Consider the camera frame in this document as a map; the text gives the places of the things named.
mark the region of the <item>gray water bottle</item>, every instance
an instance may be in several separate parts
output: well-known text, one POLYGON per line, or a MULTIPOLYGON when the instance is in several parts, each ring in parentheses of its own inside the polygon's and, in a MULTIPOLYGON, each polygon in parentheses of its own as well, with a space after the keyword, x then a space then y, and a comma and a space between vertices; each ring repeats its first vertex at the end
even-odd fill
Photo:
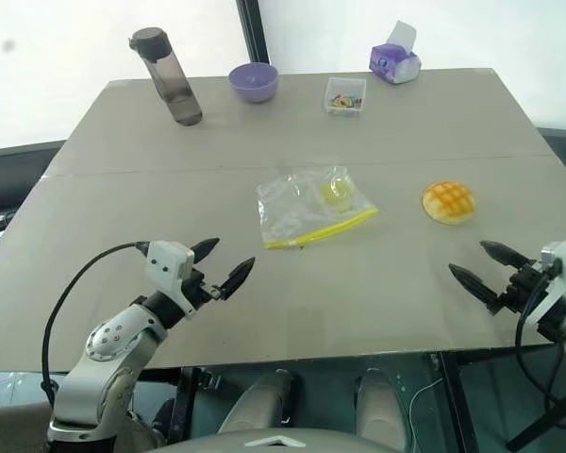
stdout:
POLYGON ((199 123, 203 116, 201 108, 172 50, 168 35, 154 26, 143 28, 132 35, 130 48, 141 56, 159 96, 174 119, 184 126, 199 123))

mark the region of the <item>small plastic box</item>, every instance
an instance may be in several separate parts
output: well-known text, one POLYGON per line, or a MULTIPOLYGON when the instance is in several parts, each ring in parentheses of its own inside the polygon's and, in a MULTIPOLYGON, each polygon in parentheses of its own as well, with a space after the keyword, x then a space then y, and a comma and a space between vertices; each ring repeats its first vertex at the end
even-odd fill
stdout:
POLYGON ((330 77, 325 90, 324 106, 327 113, 334 116, 358 118, 365 108, 367 80, 364 78, 330 77), (336 107, 336 98, 352 101, 352 107, 336 107))

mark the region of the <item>table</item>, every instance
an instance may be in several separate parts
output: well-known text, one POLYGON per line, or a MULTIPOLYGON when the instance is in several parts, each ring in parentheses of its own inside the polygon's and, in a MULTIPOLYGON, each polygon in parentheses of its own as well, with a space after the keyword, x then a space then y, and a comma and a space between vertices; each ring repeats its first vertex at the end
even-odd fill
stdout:
MULTIPOLYGON (((149 367, 511 345, 516 318, 452 278, 466 266, 501 291, 510 274, 478 241, 529 256, 566 239, 566 169, 491 70, 423 71, 392 87, 370 74, 366 114, 321 111, 328 75, 285 75, 245 105, 222 78, 195 79, 198 126, 178 126, 152 83, 111 83, 0 241, 0 370, 40 369, 45 320, 75 272, 117 243, 222 242, 210 282, 256 256, 226 302, 173 328, 149 367), (265 250, 255 188, 291 168, 343 164, 381 212, 303 250, 265 250), (428 184, 458 179, 478 214, 464 226, 422 211, 428 184)), ((99 262, 58 316, 51 368, 69 370, 88 332, 152 288, 136 251, 99 262)), ((527 331, 526 344, 544 342, 527 331)))

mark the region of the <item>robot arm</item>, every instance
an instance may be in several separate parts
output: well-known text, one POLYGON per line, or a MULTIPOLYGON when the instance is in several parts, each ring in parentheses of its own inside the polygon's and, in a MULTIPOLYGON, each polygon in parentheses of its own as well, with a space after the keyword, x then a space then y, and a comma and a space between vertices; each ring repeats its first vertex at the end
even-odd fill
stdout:
POLYGON ((491 314, 503 307, 522 313, 528 324, 537 325, 543 337, 562 343, 566 353, 566 241, 546 245, 541 251, 541 261, 530 260, 502 243, 483 241, 480 244, 491 258, 517 269, 509 278, 506 291, 497 295, 472 272, 449 264, 455 278, 482 301, 491 314))
POLYGON ((139 374, 166 339, 166 329, 192 317, 211 299, 227 299, 249 275, 253 258, 237 266, 221 286, 203 281, 193 265, 217 242, 188 248, 158 241, 141 247, 157 291, 137 298, 92 331, 55 399, 47 433, 50 451, 112 451, 139 374))

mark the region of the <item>tissue box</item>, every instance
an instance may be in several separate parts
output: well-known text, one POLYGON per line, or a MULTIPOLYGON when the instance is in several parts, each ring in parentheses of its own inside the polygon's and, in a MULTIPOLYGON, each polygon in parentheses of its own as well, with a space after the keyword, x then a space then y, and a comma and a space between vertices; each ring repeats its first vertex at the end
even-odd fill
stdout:
POLYGON ((371 50, 369 69, 376 76, 393 84, 416 78, 422 68, 422 62, 411 50, 415 36, 415 28, 397 22, 386 43, 371 50))

